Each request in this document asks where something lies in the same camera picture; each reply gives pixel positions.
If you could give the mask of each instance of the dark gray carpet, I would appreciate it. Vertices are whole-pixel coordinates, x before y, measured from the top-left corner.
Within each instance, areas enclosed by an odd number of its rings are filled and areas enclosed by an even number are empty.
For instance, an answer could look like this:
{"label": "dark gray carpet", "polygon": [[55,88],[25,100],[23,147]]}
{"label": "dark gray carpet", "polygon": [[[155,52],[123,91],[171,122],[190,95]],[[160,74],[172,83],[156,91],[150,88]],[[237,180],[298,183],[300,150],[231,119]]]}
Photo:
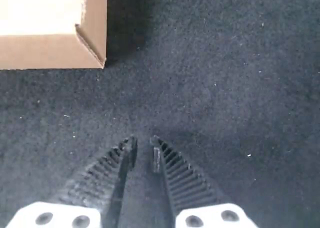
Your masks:
{"label": "dark gray carpet", "polygon": [[320,0],[108,5],[104,70],[0,72],[0,225],[134,133],[121,227],[160,226],[153,134],[260,227],[319,227]]}

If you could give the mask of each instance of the screw hole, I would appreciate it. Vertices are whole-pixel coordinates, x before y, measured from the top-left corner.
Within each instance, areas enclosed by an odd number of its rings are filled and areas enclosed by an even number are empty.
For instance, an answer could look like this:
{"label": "screw hole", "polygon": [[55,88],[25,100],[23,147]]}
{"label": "screw hole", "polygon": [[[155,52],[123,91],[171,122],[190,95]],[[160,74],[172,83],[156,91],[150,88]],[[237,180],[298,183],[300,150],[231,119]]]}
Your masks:
{"label": "screw hole", "polygon": [[90,224],[90,219],[88,216],[80,215],[75,218],[72,222],[73,228],[87,228]]}
{"label": "screw hole", "polygon": [[202,227],[204,225],[203,221],[195,215],[188,216],[185,222],[188,227]]}
{"label": "screw hole", "polygon": [[224,221],[238,221],[239,216],[237,213],[231,211],[231,210],[225,210],[221,213],[221,217]]}
{"label": "screw hole", "polygon": [[48,224],[52,220],[53,214],[50,212],[43,213],[37,217],[35,220],[36,224]]}

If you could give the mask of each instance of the cardboard box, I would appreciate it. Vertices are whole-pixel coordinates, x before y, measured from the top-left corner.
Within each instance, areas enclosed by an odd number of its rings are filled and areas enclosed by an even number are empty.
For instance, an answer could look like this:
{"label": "cardboard box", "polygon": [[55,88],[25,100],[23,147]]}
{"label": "cardboard box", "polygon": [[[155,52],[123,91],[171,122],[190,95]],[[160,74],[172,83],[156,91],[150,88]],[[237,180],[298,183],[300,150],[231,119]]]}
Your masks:
{"label": "cardboard box", "polygon": [[0,69],[103,68],[107,0],[0,0]]}

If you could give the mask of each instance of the cardboard box flap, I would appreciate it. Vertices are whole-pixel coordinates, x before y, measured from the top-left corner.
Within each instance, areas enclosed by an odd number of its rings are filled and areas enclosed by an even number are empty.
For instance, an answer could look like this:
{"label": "cardboard box flap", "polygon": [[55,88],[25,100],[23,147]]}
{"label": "cardboard box flap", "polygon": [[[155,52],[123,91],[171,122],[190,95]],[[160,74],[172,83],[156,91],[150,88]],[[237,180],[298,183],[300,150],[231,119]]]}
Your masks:
{"label": "cardboard box flap", "polygon": [[0,0],[0,69],[103,68],[106,43],[107,0]]}
{"label": "cardboard box flap", "polygon": [[96,54],[101,63],[106,61],[107,0],[82,0],[81,24],[78,34]]}

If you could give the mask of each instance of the floor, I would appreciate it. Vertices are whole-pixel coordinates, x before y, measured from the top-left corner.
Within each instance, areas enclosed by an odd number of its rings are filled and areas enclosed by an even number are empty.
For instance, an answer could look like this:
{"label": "floor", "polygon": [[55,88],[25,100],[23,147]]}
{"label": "floor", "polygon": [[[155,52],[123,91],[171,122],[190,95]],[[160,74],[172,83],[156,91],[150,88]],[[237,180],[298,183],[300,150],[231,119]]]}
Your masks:
{"label": "floor", "polygon": [[135,134],[120,227],[160,227],[146,200],[157,134],[259,227],[318,227],[319,13],[320,0],[108,0],[104,70],[1,71],[0,226]]}

